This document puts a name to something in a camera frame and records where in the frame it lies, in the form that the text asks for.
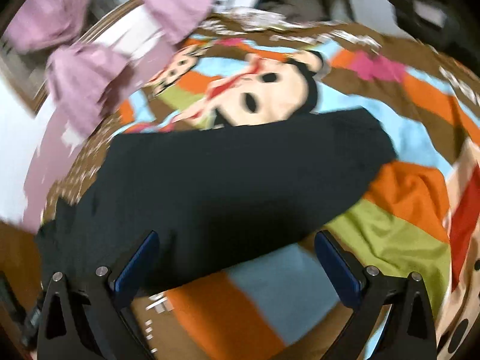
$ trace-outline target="cartoon character print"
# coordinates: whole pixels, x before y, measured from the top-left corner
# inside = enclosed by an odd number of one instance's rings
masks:
[[[209,45],[193,44],[177,52],[170,64],[158,74],[155,74],[145,85],[152,92],[151,96],[159,95],[185,73],[191,71],[197,65],[199,57],[205,54],[208,48]]]
[[[316,51],[302,50],[285,61],[248,54],[248,66],[237,75],[209,84],[205,96],[172,119],[197,125],[204,118],[213,128],[259,125],[313,110],[319,93],[316,81],[330,67]]]

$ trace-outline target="black cloth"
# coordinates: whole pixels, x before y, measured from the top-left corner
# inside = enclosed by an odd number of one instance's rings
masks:
[[[161,252],[144,289],[176,287],[298,242],[354,205],[395,159],[365,109],[261,126],[124,134],[75,207],[37,235],[44,283],[112,266],[146,230]]]

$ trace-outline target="cartoon eye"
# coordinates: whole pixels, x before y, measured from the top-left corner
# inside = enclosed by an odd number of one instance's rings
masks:
[[[251,93],[244,93],[243,101],[250,112],[257,112],[257,102]]]
[[[278,81],[278,76],[275,73],[265,73],[260,76],[260,79],[264,83],[276,83]]]

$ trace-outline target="patterned bedsheet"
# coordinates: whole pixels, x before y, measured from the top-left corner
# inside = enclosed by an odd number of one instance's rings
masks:
[[[480,312],[478,78],[428,46],[359,24],[300,28],[276,19],[204,21],[90,138],[50,190],[45,219],[53,218],[59,195],[78,201],[116,134],[228,128],[364,107],[389,134],[398,161],[326,227],[364,265],[387,275],[422,274],[437,342],[443,336],[438,358],[449,359]],[[321,139],[312,137],[313,150]],[[318,359],[350,316],[314,257],[311,237],[139,298],[133,308],[159,359]],[[362,356],[371,353],[386,313]]]

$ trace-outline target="wooden frame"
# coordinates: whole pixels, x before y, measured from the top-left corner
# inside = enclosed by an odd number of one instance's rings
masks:
[[[11,19],[13,19],[15,13],[18,11],[18,9],[20,9],[23,2],[25,2],[25,0],[12,0],[11,3],[9,3],[8,6],[3,10],[0,15],[1,34],[5,32],[8,23],[11,21]],[[85,34],[83,34],[78,40],[78,42],[93,42],[108,28],[114,25],[119,19],[121,19],[127,13],[133,11],[135,8],[138,8],[142,4],[142,0],[129,0],[126,3],[119,5],[114,10],[106,14],[102,19],[100,19],[100,21],[93,25]],[[36,115],[48,96],[48,91],[45,83],[42,84],[36,95],[31,98],[21,88],[19,82],[15,79],[13,73],[10,71],[7,64],[2,60],[2,58],[0,58],[0,73],[4,75],[11,88],[23,100],[25,105],[30,108],[32,112]]]

